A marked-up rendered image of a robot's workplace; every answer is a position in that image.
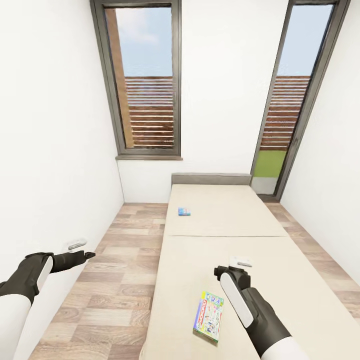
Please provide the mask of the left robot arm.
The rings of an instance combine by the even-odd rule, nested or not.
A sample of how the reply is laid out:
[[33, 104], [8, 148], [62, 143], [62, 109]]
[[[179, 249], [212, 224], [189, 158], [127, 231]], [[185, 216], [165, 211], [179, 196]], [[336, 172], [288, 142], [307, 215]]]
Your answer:
[[0, 360], [13, 360], [35, 296], [49, 274], [69, 270], [96, 256], [94, 252], [72, 250], [87, 244], [85, 238], [63, 243], [60, 254], [35, 252], [24, 257], [18, 269], [0, 283]]

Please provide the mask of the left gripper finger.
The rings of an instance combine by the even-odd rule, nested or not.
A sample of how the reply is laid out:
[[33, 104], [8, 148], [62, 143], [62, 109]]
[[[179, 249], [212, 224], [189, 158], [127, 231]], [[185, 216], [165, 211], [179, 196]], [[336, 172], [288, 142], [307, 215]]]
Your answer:
[[90, 258], [92, 258], [94, 256], [96, 256], [96, 254], [94, 252], [91, 252], [91, 251], [85, 252], [84, 260], [88, 261], [88, 260], [90, 260]]

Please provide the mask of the board game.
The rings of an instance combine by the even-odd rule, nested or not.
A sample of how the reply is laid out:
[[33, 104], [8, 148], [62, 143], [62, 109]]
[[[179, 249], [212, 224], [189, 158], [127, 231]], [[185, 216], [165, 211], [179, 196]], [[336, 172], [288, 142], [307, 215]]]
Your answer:
[[218, 343], [224, 299], [202, 291], [193, 329]]
[[178, 215], [179, 216], [191, 216], [190, 207], [179, 207], [178, 208]]

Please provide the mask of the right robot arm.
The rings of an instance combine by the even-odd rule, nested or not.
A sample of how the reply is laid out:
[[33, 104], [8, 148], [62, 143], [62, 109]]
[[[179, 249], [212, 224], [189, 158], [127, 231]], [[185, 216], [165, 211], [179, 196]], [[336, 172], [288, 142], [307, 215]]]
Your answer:
[[245, 328], [260, 360], [310, 360], [272, 306], [251, 287], [243, 268], [252, 268], [249, 257], [229, 255], [229, 265], [214, 268], [214, 275]]

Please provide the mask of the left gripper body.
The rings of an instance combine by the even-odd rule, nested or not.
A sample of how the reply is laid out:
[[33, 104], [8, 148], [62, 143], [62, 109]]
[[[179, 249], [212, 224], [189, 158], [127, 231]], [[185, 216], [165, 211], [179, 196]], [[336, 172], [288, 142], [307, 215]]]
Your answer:
[[65, 271], [65, 270], [69, 270], [75, 266], [84, 264], [85, 261], [84, 260], [84, 256], [85, 256], [85, 252], [84, 250], [80, 250], [77, 252], [70, 252], [70, 253], [63, 253], [63, 254], [59, 254], [61, 256], [63, 256], [64, 258], [64, 265], [62, 267], [62, 269], [60, 270], [60, 272]]

